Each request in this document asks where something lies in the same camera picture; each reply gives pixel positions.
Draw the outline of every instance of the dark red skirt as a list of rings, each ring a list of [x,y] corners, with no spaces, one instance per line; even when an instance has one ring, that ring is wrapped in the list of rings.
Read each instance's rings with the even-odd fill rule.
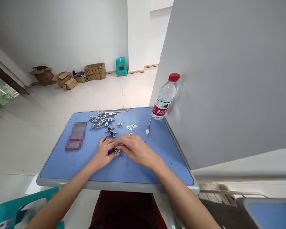
[[[89,228],[167,229],[153,194],[118,191],[100,192]]]

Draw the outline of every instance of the tiled floor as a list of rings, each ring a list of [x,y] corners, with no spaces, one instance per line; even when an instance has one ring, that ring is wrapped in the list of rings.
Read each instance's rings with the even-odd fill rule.
[[[48,187],[36,185],[36,175],[74,112],[149,105],[157,67],[144,73],[78,84],[62,90],[57,84],[36,85],[0,110],[0,203]],[[65,228],[88,228],[99,191],[83,190],[65,216]],[[174,218],[166,195],[155,195],[168,228]],[[23,228],[41,207],[29,206]]]

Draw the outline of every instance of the teal plastic stool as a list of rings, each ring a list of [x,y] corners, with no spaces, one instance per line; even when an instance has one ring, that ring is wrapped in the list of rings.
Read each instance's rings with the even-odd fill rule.
[[[0,204],[0,223],[4,223],[5,221],[8,220],[8,222],[6,223],[10,226],[7,226],[6,228],[13,229],[16,224],[21,222],[23,215],[27,211],[27,209],[25,210],[21,209],[23,209],[27,204],[42,198],[46,198],[48,202],[53,197],[53,195],[58,191],[59,188],[51,188],[48,190],[37,192],[29,196],[24,196]],[[64,222],[60,222],[57,229],[64,229],[64,227],[65,227]]]
[[[127,68],[126,68],[126,60],[125,57],[119,57],[117,58],[117,77],[119,77],[120,74],[127,75]]]

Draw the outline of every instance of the bottle label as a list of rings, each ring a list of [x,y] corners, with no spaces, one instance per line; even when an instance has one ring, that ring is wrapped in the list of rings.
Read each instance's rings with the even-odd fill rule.
[[[171,103],[172,102],[164,103],[157,99],[153,107],[153,113],[157,116],[164,116]]]

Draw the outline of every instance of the cardboard box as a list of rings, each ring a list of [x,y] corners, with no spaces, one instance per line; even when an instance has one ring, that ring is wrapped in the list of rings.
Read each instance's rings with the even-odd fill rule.
[[[86,65],[85,73],[88,80],[103,80],[106,77],[105,63]]]
[[[76,81],[76,79],[72,78],[69,79],[65,85],[63,85],[63,88],[71,90],[72,88],[74,88],[76,85],[78,85],[78,82]]]
[[[88,80],[88,78],[86,76],[86,73],[84,73],[82,76],[77,76],[77,75],[74,76],[74,79],[76,79],[76,81],[78,83],[85,83],[85,82],[87,82],[85,78]]]
[[[58,85],[63,88],[63,85],[71,79],[73,76],[70,72],[61,72],[53,77],[53,80],[58,83]]]
[[[35,78],[41,83],[41,85],[51,85],[55,84],[56,81],[53,80],[53,73],[51,71],[51,68],[48,68],[46,66],[39,66],[34,67],[34,71],[30,72],[30,75],[35,76]]]

